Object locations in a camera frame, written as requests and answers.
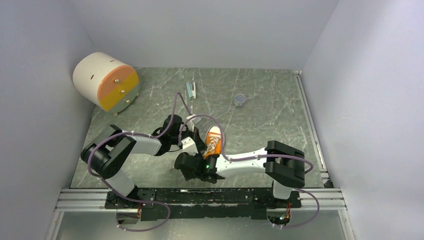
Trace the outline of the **orange canvas sneaker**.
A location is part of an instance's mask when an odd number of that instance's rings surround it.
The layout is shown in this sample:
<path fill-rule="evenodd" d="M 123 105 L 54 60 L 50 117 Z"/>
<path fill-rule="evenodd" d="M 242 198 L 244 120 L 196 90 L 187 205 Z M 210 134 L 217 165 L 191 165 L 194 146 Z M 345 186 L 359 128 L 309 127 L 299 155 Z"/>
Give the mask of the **orange canvas sneaker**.
<path fill-rule="evenodd" d="M 206 133 L 204 143 L 206 150 L 202 154 L 203 158 L 206 159 L 210 155 L 219 155 L 222 151 L 222 132 L 217 126 L 211 126 Z"/>

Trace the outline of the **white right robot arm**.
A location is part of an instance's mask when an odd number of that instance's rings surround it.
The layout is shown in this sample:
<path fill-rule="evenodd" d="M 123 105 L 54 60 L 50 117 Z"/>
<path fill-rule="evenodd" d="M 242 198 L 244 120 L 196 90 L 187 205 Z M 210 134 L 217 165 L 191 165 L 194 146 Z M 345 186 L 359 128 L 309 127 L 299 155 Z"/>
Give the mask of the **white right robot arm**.
<path fill-rule="evenodd" d="M 180 153 L 174 168 L 187 181 L 199 179 L 212 184 L 236 175 L 266 174 L 273 180 L 269 199 L 275 207 L 287 203 L 292 190 L 305 186 L 307 161 L 299 149 L 276 140 L 268 141 L 266 147 L 228 156 L 223 155 L 220 144 L 216 148 L 220 152 L 206 157 L 200 153 Z"/>

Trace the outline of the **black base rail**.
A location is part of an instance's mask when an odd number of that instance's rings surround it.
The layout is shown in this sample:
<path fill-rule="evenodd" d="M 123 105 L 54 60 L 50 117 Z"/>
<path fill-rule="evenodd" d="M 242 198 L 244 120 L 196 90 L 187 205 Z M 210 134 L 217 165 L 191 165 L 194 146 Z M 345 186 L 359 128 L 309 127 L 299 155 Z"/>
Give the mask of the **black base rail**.
<path fill-rule="evenodd" d="M 299 192 L 293 190 L 288 199 L 277 199 L 271 187 L 255 188 L 141 188 L 139 202 L 128 206 L 112 191 L 106 195 L 104 208 L 137 217 L 141 221 L 203 218 L 267 219 L 267 211 L 299 209 Z"/>

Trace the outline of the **white orange cylinder drum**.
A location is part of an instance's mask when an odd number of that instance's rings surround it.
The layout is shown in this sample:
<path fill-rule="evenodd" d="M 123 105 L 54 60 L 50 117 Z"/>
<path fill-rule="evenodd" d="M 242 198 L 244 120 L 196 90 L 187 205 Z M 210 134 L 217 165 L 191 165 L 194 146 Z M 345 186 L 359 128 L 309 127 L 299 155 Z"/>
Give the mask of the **white orange cylinder drum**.
<path fill-rule="evenodd" d="M 72 82 L 76 90 L 106 113 L 118 116 L 139 95 L 136 70 L 103 52 L 94 52 L 75 67 Z"/>

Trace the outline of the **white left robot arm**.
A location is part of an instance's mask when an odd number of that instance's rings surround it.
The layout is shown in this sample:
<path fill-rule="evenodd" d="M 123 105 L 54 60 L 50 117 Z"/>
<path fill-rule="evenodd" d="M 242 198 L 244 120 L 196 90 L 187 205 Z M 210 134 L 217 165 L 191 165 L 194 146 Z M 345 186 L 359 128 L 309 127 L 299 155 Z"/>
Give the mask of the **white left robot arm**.
<path fill-rule="evenodd" d="M 190 138 L 197 152 L 207 149 L 196 127 L 183 126 L 178 115 L 169 115 L 163 125 L 151 135 L 131 134 L 111 124 L 94 140 L 84 147 L 80 158 L 91 171 L 100 176 L 116 192 L 118 201 L 126 208 L 132 208 L 140 199 L 139 188 L 121 169 L 128 156 L 145 154 L 161 156 L 170 152 L 172 146 L 183 149 L 182 141 Z"/>

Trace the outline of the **white shoelace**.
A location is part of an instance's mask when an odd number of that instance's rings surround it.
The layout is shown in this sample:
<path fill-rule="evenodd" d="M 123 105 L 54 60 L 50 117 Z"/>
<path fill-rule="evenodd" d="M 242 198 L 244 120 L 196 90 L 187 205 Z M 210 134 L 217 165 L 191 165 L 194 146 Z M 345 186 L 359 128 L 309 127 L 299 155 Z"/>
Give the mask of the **white shoelace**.
<path fill-rule="evenodd" d="M 214 155 L 221 153 L 222 135 L 220 133 L 209 132 L 206 135 L 205 144 L 207 146 L 207 155 Z"/>

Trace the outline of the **small clear plastic jar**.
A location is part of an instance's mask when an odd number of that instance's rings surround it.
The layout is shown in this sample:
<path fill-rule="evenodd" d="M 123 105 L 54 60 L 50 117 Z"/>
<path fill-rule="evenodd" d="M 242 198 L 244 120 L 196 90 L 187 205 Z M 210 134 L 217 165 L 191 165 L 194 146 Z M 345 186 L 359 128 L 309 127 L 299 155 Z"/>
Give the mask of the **small clear plastic jar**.
<path fill-rule="evenodd" d="M 246 103 L 246 101 L 247 101 L 247 97 L 244 94 L 242 94 L 242 93 L 237 93 L 234 96 L 234 105 L 236 107 L 242 107 L 242 106 L 244 106 L 245 103 Z"/>

